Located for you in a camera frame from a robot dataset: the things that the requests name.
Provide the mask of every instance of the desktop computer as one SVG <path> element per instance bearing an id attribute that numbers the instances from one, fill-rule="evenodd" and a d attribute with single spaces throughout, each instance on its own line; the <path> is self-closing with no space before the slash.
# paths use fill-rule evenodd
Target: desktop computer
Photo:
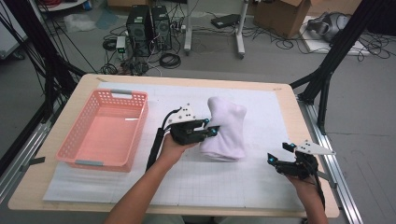
<path id="1" fill-rule="evenodd" d="M 153 39 L 149 6 L 132 6 L 126 22 L 126 28 L 131 41 L 133 55 L 148 57 L 151 54 L 149 43 Z"/>
<path id="2" fill-rule="evenodd" d="M 171 29 L 169 16 L 165 6 L 151 8 L 152 22 L 154 25 L 154 38 L 157 50 L 172 48 Z"/>

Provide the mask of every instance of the white paper sheet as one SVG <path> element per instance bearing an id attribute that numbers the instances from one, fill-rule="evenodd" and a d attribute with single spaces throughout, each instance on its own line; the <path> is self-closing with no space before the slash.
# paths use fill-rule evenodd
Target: white paper sheet
<path id="1" fill-rule="evenodd" d="M 145 172 L 157 128 L 171 110 L 190 103 L 198 119 L 210 118 L 207 99 L 221 96 L 244 105 L 247 156 L 238 162 L 210 160 L 198 147 L 186 151 L 161 183 L 151 204 L 303 210 L 295 189 L 267 163 L 267 152 L 294 161 L 276 95 L 248 91 L 103 82 L 100 88 L 145 91 L 148 118 L 131 173 L 74 169 L 60 162 L 45 201 L 116 203 Z"/>

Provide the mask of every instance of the forearm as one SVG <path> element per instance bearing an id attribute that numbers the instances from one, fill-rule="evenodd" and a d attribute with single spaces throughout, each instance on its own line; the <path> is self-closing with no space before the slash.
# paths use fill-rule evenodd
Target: forearm
<path id="1" fill-rule="evenodd" d="M 141 223 L 169 169 L 160 161 L 155 162 L 113 207 L 105 223 Z"/>
<path id="2" fill-rule="evenodd" d="M 321 203 L 321 200 L 316 192 L 310 194 L 309 196 L 303 196 L 302 193 L 298 192 L 298 195 L 305 208 L 309 224 L 328 223 L 323 204 Z"/>

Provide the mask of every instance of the white cloth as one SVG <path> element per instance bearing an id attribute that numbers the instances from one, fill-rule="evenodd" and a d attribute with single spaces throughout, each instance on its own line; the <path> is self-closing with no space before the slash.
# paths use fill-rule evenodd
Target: white cloth
<path id="1" fill-rule="evenodd" d="M 201 143 L 201 152 L 219 161 L 238 161 L 245 157 L 243 124 L 247 109 L 219 97 L 207 101 L 212 119 L 206 127 L 220 126 L 217 136 Z"/>

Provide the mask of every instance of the black pole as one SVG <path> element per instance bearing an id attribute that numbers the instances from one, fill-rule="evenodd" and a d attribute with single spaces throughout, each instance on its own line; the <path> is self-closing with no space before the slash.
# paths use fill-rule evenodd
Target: black pole
<path id="1" fill-rule="evenodd" d="M 7 21 L 0 18 L 0 22 L 15 37 L 18 43 L 26 50 L 36 71 L 40 71 L 46 79 L 44 93 L 46 95 L 45 102 L 37 110 L 35 115 L 25 126 L 21 134 L 14 141 L 12 146 L 7 150 L 6 154 L 0 160 L 0 176 L 12 163 L 15 156 L 18 155 L 21 147 L 30 137 L 32 131 L 39 122 L 45 121 L 53 113 L 53 103 L 59 94 L 70 95 L 77 82 L 73 79 L 70 72 L 77 76 L 83 76 L 86 73 L 75 67 L 73 64 L 65 61 L 53 46 L 52 41 L 44 30 L 40 20 L 37 18 L 35 11 L 29 0 L 4 0 L 3 1 L 9 11 L 12 13 L 22 30 L 29 37 L 29 40 L 35 47 L 39 57 L 31 55 L 26 44 L 20 39 L 12 26 L 8 26 Z"/>
<path id="2" fill-rule="evenodd" d="M 299 99 L 308 105 L 312 105 L 315 98 L 320 93 L 318 126 L 322 134 L 326 134 L 324 125 L 332 74 L 341 61 L 347 56 L 369 22 L 386 4 L 389 4 L 389 1 L 390 0 L 362 0 L 345 29 L 335 39 L 332 48 L 319 68 L 314 73 L 302 77 L 290 84 L 291 87 L 295 89 L 308 83 L 305 90 L 298 95 Z"/>

